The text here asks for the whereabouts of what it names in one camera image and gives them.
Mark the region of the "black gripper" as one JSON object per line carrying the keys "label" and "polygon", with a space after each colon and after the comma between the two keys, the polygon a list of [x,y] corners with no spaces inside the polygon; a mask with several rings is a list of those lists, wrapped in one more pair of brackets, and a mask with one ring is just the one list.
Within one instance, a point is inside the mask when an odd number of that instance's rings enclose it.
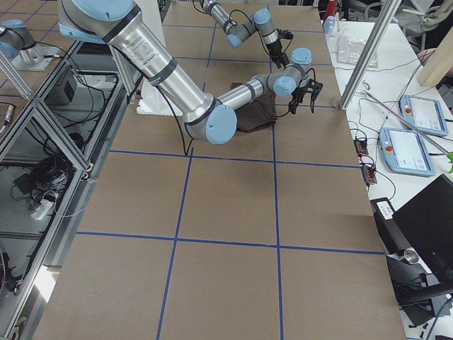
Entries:
{"label": "black gripper", "polygon": [[278,69],[281,66],[287,66],[289,64],[288,57],[286,53],[283,52],[282,44],[278,38],[276,41],[269,42],[267,44],[267,49],[271,60],[275,63]]}
{"label": "black gripper", "polygon": [[292,100],[288,104],[288,113],[295,114],[300,103],[306,94],[309,94],[309,103],[312,105],[314,102],[314,80],[308,79],[305,84],[298,85],[292,93]]}

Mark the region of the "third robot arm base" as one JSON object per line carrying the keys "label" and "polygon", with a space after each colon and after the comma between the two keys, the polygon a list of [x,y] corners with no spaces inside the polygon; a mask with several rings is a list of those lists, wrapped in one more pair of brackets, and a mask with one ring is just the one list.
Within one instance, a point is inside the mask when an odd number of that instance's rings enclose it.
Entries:
{"label": "third robot arm base", "polygon": [[59,52],[58,47],[38,43],[23,21],[1,23],[1,53],[19,71],[43,72]]}

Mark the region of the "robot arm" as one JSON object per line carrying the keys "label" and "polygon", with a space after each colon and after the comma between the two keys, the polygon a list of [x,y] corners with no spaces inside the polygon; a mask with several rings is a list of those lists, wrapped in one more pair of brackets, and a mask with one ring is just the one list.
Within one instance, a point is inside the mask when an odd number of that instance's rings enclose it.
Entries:
{"label": "robot arm", "polygon": [[186,132],[195,140],[214,145],[228,142],[236,133],[235,110],[262,95],[291,97],[291,113],[305,93],[317,97],[320,87],[307,74],[310,50],[299,47],[287,56],[280,43],[286,32],[274,26],[269,10],[262,8],[239,25],[217,1],[200,4],[205,14],[222,27],[232,47],[241,46],[258,33],[271,60],[282,71],[257,74],[217,98],[202,91],[183,70],[143,21],[142,10],[134,1],[59,1],[58,24],[63,36],[116,49],[152,86],[171,99],[183,114]]}
{"label": "robot arm", "polygon": [[218,1],[199,1],[199,3],[204,13],[222,27],[227,41],[233,48],[239,48],[257,33],[265,52],[277,68],[286,67],[289,64],[289,58],[281,40],[292,42],[294,36],[289,30],[275,27],[267,8],[259,9],[249,16],[238,9],[227,13]]}

